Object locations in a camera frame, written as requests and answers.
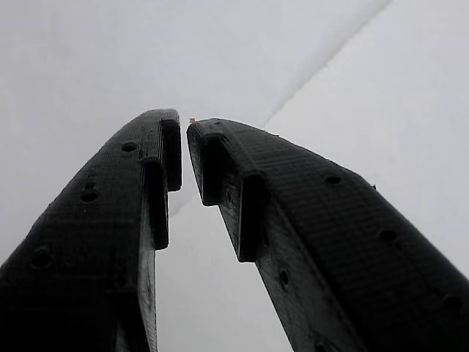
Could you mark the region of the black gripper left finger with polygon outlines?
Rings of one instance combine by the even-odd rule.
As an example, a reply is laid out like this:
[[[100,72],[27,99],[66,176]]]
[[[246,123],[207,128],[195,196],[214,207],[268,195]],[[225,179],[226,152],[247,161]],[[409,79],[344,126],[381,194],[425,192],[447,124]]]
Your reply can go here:
[[[155,351],[155,253],[182,185],[180,118],[147,111],[80,169],[1,265],[3,351]]]

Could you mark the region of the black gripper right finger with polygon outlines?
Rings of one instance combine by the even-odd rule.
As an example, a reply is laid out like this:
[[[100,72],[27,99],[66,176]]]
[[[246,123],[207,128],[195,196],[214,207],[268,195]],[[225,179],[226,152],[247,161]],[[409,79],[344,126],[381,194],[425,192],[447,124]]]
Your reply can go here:
[[[294,351],[468,349],[468,279],[360,175],[230,120],[187,140],[203,204]]]

